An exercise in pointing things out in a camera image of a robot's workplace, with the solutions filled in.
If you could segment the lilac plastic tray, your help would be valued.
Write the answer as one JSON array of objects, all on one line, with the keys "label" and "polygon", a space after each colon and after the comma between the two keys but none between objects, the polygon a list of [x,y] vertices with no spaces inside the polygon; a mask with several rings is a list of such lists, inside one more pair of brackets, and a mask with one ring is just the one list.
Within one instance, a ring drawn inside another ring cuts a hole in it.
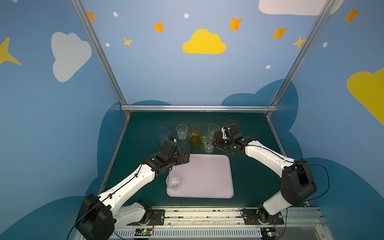
[{"label": "lilac plastic tray", "polygon": [[226,155],[191,154],[188,164],[169,174],[182,178],[181,188],[167,194],[174,198],[230,199],[234,196],[230,159]]}]

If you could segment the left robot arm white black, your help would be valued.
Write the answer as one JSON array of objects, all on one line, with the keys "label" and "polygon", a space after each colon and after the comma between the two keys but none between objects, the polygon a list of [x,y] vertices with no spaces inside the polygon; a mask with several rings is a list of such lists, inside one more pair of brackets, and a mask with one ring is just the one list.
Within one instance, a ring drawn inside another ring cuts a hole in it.
[{"label": "left robot arm white black", "polygon": [[86,196],[74,223],[87,240],[107,240],[115,230],[122,226],[146,222],[145,216],[151,206],[143,201],[133,203],[121,215],[118,211],[137,191],[152,182],[159,175],[172,167],[187,164],[190,154],[173,140],[166,140],[163,146],[153,155],[145,158],[128,177],[111,189],[99,194]]}]

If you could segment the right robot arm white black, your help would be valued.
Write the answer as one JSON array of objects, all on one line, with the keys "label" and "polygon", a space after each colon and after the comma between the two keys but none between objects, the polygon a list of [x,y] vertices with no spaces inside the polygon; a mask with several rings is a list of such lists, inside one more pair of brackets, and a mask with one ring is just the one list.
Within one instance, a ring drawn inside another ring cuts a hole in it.
[{"label": "right robot arm white black", "polygon": [[295,161],[271,150],[253,137],[244,137],[237,124],[226,125],[215,132],[214,146],[226,153],[245,154],[281,178],[281,189],[258,206],[257,218],[261,224],[269,224],[273,216],[284,209],[300,205],[318,190],[307,161]]}]

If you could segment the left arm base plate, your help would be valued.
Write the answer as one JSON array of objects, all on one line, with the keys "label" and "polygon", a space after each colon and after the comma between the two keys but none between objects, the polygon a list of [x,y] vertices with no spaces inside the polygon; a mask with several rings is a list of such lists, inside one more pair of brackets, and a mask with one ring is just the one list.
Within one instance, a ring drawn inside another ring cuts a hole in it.
[{"label": "left arm base plate", "polygon": [[144,226],[163,226],[164,221],[165,210],[150,210],[146,211],[140,224]]}]

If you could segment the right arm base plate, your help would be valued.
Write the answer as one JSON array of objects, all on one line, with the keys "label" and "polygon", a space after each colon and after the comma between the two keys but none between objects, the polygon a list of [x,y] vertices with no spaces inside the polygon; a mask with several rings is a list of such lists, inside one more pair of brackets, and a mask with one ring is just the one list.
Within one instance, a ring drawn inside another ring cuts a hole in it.
[{"label": "right arm base plate", "polygon": [[240,214],[244,219],[245,225],[283,225],[285,223],[281,212],[272,216],[264,210],[241,209]]}]

